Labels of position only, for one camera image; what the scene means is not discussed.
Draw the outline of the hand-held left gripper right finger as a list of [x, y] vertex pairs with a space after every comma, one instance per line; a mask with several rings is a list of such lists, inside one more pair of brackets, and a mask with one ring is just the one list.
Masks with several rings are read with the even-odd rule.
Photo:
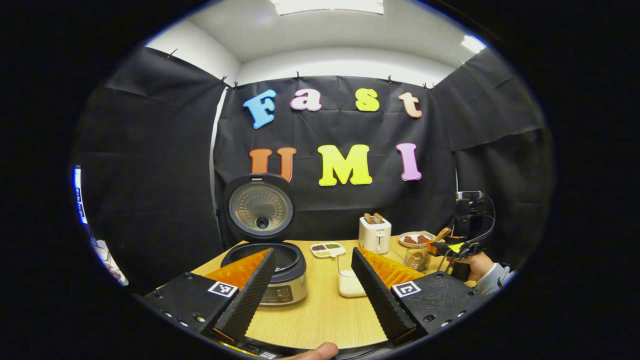
[[361, 247], [350, 265], [393, 346], [434, 337], [489, 300], [446, 272], [425, 275]]

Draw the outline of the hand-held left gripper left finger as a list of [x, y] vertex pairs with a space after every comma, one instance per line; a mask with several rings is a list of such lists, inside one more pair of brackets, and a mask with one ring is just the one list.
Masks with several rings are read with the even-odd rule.
[[186, 272], [135, 299], [182, 330], [236, 346], [245, 335], [275, 270], [275, 252], [257, 253], [243, 286]]

